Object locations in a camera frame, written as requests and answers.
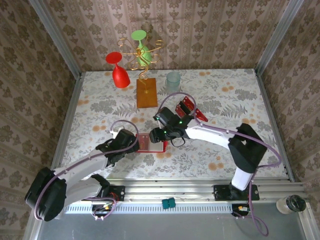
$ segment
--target glass cup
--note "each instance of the glass cup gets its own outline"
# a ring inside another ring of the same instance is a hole
[[[169,94],[176,93],[179,91],[180,79],[180,73],[178,73],[177,71],[169,72],[166,75],[165,85],[166,90]]]

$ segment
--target cable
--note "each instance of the cable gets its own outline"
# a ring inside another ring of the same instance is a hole
[[[119,122],[129,123],[129,124],[131,124],[131,125],[135,128],[136,136],[137,136],[137,137],[135,138],[135,141],[134,141],[130,146],[125,147],[125,148],[123,148],[123,149],[118,149],[118,150],[113,150],[113,151],[108,151],[108,152],[101,152],[101,153],[95,154],[95,155],[93,155],[93,156],[89,156],[89,157],[87,157],[87,158],[85,158],[85,159],[83,159],[83,160],[75,163],[74,165],[71,165],[70,167],[68,167],[68,168],[66,168],[65,170],[59,172],[57,175],[55,175],[53,178],[51,178],[50,181],[44,186],[44,188],[42,189],[42,191],[41,191],[40,194],[39,194],[38,199],[36,200],[36,203],[35,203],[35,206],[34,206],[34,217],[35,217],[35,219],[37,219],[37,220],[42,220],[42,218],[41,218],[41,217],[39,216],[39,214],[38,214],[38,208],[39,208],[40,201],[41,201],[42,197],[44,196],[44,194],[45,194],[46,190],[48,189],[48,187],[49,187],[49,186],[53,183],[53,181],[56,180],[58,177],[60,177],[61,175],[67,173],[67,172],[70,171],[71,169],[79,166],[80,164],[83,164],[84,162],[86,162],[86,161],[88,161],[88,160],[94,159],[94,158],[96,158],[96,157],[103,156],[103,155],[105,155],[105,154],[115,154],[115,153],[120,153],[120,152],[127,151],[127,150],[129,150],[130,148],[132,148],[132,147],[137,143],[137,141],[138,141],[138,135],[139,135],[138,128],[137,128],[137,126],[136,126],[134,123],[132,123],[132,122],[130,122],[130,121],[128,121],[128,120],[124,120],[124,119],[123,119],[123,120],[117,120],[117,121],[115,121],[115,122],[111,125],[110,130],[112,131],[114,125],[115,125],[116,123],[119,123]]]
[[[109,217],[110,214],[113,213],[113,211],[116,209],[116,206],[117,206],[117,201],[113,197],[88,197],[88,198],[86,198],[86,200],[90,200],[90,201],[111,200],[111,201],[113,201],[111,210],[105,216],[102,216],[101,220],[104,220],[107,217]],[[98,208],[95,209],[93,214],[92,214],[95,217],[96,220],[98,219],[98,218],[96,218],[97,217],[96,212],[98,210],[99,210]]]
[[[191,100],[193,101],[194,109],[197,109],[196,100],[195,100],[190,94],[185,93],[185,92],[174,92],[174,93],[169,94],[167,97],[164,98],[164,100],[163,100],[162,103],[160,104],[160,107],[159,107],[159,109],[158,109],[158,112],[160,111],[160,109],[162,108],[162,106],[164,105],[165,101],[166,101],[168,98],[170,98],[170,97],[172,97],[172,96],[174,96],[174,95],[179,95],[179,94],[186,95],[186,96],[190,97]],[[252,193],[251,193],[251,191],[252,191],[252,181],[253,181],[253,179],[254,179],[254,177],[255,177],[258,169],[267,168],[267,167],[268,167],[268,168],[278,167],[278,166],[282,163],[282,158],[281,158],[280,154],[279,154],[272,146],[270,146],[269,144],[267,144],[267,143],[265,143],[265,142],[263,142],[263,141],[255,138],[255,137],[252,137],[252,136],[249,136],[249,135],[246,135],[246,134],[237,132],[237,131],[228,130],[228,129],[222,128],[222,127],[209,126],[209,125],[206,125],[206,124],[200,122],[200,121],[198,120],[197,116],[196,116],[196,111],[193,111],[193,117],[194,117],[194,120],[195,120],[198,124],[200,124],[200,126],[202,126],[202,127],[206,127],[206,128],[209,128],[209,129],[212,129],[212,130],[215,130],[215,131],[220,131],[220,132],[227,133],[227,134],[238,135],[238,136],[240,136],[240,137],[243,137],[243,138],[246,138],[246,139],[250,139],[250,140],[252,140],[252,141],[255,141],[256,143],[261,144],[261,145],[263,145],[264,147],[266,147],[267,149],[269,149],[269,150],[270,150],[271,152],[273,152],[273,153],[276,155],[276,157],[278,158],[278,162],[276,162],[276,163],[265,164],[265,165],[260,165],[260,166],[258,166],[258,167],[256,168],[256,171],[255,171],[255,173],[253,174],[250,182],[249,182],[249,199],[248,199],[248,204],[249,204],[249,208],[250,208],[250,211],[251,211],[251,218],[252,218],[252,221],[253,221],[255,227],[257,228],[257,230],[258,230],[264,237],[267,237],[267,236],[269,235],[269,229],[268,229],[267,224],[266,224],[261,218],[256,217],[255,214],[254,214],[254,207],[253,207],[253,204],[252,204]],[[260,221],[260,222],[264,225],[264,227],[265,227],[265,229],[266,229],[266,233],[263,233],[263,232],[262,232],[261,228],[260,228],[260,227],[258,226],[258,224],[257,224],[257,220]]]

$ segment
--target patterned wallpaper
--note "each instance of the patterned wallpaper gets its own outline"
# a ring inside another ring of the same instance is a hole
[[[320,226],[320,1],[305,0],[263,73],[296,177]]]
[[[107,53],[143,29],[156,69],[255,68],[289,0],[45,0],[82,71],[111,70]],[[126,44],[121,50],[131,52]]]
[[[0,0],[0,239],[22,239],[24,197],[52,162],[75,80],[28,1]]]

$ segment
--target wooden base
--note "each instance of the wooden base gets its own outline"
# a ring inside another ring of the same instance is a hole
[[[155,78],[136,80],[136,107],[138,109],[158,107]]]

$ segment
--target floral tablecloth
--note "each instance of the floral tablecloth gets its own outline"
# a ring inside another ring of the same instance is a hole
[[[167,96],[165,80],[170,70],[151,70],[156,78],[158,105]],[[178,70],[180,87],[191,94],[198,108],[213,123],[222,127],[250,124],[263,141],[277,149],[257,78],[252,69]],[[86,72],[68,138],[62,165],[71,163],[98,144],[110,139],[111,124],[120,119],[135,123],[140,133],[158,127],[153,120],[157,108],[136,107],[136,79],[139,71],[128,71],[131,84],[116,88],[110,71]],[[165,106],[174,111],[182,95],[170,98]],[[126,129],[134,128],[123,123]],[[267,151],[262,164],[276,162]],[[109,178],[232,178],[236,165],[230,152],[209,142],[186,140],[185,145],[168,145],[165,153],[132,153],[115,167],[98,173]],[[258,177],[286,178],[284,166],[261,169]]]

